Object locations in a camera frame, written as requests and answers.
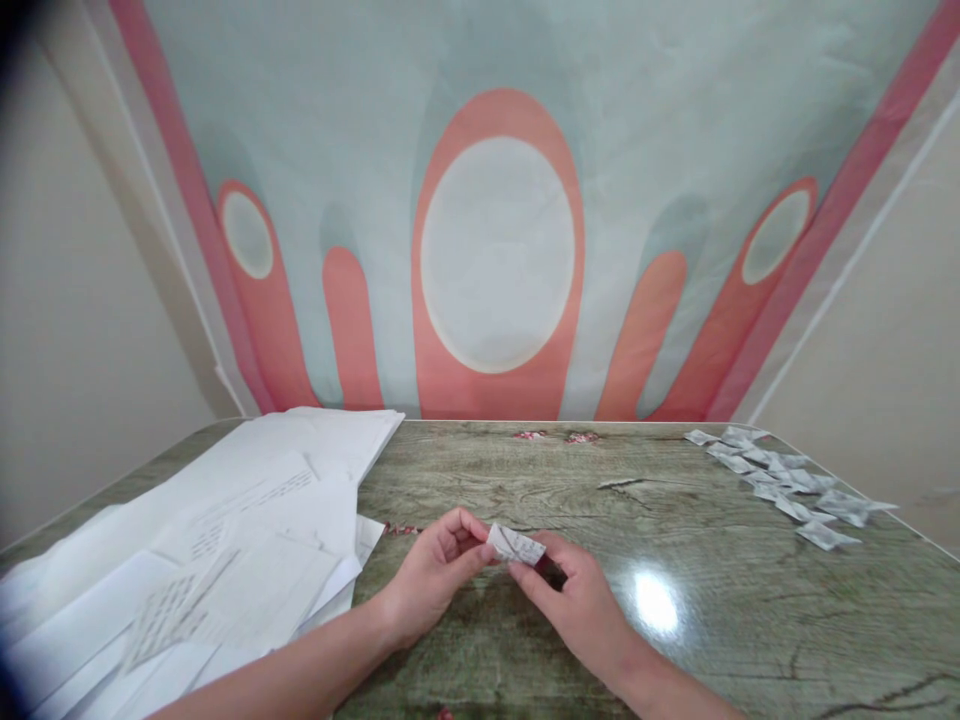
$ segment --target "white wall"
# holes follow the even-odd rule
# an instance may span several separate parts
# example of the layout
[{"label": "white wall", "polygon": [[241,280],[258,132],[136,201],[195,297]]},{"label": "white wall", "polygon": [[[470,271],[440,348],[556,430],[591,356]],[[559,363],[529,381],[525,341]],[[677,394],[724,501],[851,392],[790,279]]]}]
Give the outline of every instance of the white wall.
[{"label": "white wall", "polygon": [[65,5],[28,44],[0,133],[0,546],[236,414]]},{"label": "white wall", "polygon": [[757,424],[960,557],[956,110]]}]

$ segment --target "pink shape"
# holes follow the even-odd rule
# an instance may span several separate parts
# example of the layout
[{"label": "pink shape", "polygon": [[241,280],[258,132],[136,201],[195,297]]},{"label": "pink shape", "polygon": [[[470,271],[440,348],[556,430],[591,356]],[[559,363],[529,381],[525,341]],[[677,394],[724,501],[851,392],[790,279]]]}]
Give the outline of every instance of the pink shape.
[{"label": "pink shape", "polygon": [[343,389],[343,409],[382,410],[367,279],[346,248],[332,248],[324,258],[323,294]]},{"label": "pink shape", "polygon": [[110,0],[110,8],[170,155],[170,165],[180,186],[180,195],[193,224],[213,289],[220,301],[220,312],[230,335],[237,368],[260,411],[273,412],[277,407],[267,391],[261,368],[257,365],[253,342],[243,319],[237,289],[232,281],[230,261],[220,235],[220,226],[213,212],[200,160],[183,119],[180,101],[160,41],[141,0]]},{"label": "pink shape", "polygon": [[787,256],[775,269],[753,285],[748,285],[743,280],[744,260],[766,219],[781,202],[797,192],[805,192],[809,196],[807,217],[800,231],[800,237],[803,237],[813,217],[813,209],[817,206],[817,182],[810,177],[790,185],[760,216],[740,249],[733,269],[720,290],[700,335],[690,349],[680,374],[677,375],[666,399],[647,420],[697,422],[706,417],[717,388],[730,371],[737,351],[769,300],[791,256],[797,252],[799,241],[794,242]]},{"label": "pink shape", "polygon": [[671,251],[657,256],[637,283],[627,309],[596,420],[633,422],[673,314],[683,295],[687,260]]},{"label": "pink shape", "polygon": [[246,325],[250,329],[253,350],[263,374],[264,384],[277,410],[289,410],[301,405],[316,407],[319,403],[310,387],[310,376],[303,360],[300,329],[297,327],[277,232],[260,199],[250,188],[237,180],[227,180],[220,188],[217,209],[221,225],[224,207],[233,193],[243,195],[256,207],[269,232],[273,250],[273,264],[263,278],[251,276],[234,254],[228,252],[237,296],[246,317]]},{"label": "pink shape", "polygon": [[707,419],[725,422],[736,412],[820,262],[917,109],[958,37],[960,0],[943,0],[844,160],[813,225],[798,243],[782,281],[771,294],[712,399]]},{"label": "pink shape", "polygon": [[[520,367],[503,373],[472,370],[454,358],[427,313],[420,272],[423,227],[430,202],[450,165],[466,149],[492,137],[529,143],[563,183],[573,217],[574,271],[567,303],[553,335]],[[427,166],[413,225],[411,282],[420,412],[424,418],[555,420],[560,414],[583,292],[583,202],[570,148],[550,113],[512,88],[472,98],[453,117]]]}]

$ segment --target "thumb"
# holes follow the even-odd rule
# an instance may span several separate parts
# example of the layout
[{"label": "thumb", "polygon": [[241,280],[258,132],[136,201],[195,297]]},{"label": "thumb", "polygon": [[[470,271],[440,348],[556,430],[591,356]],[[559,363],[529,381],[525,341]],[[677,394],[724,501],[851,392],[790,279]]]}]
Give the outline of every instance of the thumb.
[{"label": "thumb", "polygon": [[517,581],[517,585],[523,590],[523,594],[530,598],[530,602],[536,605],[540,612],[546,615],[550,620],[560,594],[547,584],[547,581],[529,565],[523,563],[510,563],[510,575]]},{"label": "thumb", "polygon": [[496,556],[497,549],[493,545],[487,543],[477,545],[450,563],[447,566],[447,574],[455,587],[460,587],[489,565]]}]

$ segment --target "right hand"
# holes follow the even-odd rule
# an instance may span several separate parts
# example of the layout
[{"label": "right hand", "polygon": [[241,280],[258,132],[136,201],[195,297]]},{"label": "right hand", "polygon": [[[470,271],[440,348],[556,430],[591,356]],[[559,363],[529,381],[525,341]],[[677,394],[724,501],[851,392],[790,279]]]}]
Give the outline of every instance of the right hand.
[{"label": "right hand", "polygon": [[570,652],[619,694],[620,681],[638,665],[659,657],[658,653],[627,622],[600,564],[590,553],[546,530],[533,539],[546,546],[546,556],[566,574],[563,589],[554,590],[523,563],[510,563],[510,574]]}]

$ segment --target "stack of paper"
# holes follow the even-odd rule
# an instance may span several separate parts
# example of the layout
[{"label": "stack of paper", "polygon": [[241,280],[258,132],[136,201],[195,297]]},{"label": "stack of paper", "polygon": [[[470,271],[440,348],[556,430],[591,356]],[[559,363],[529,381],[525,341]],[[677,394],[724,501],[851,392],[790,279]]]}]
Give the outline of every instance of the stack of paper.
[{"label": "stack of paper", "polygon": [[15,569],[0,621],[36,717],[146,717],[349,610],[384,528],[357,488],[402,420],[244,423]]}]

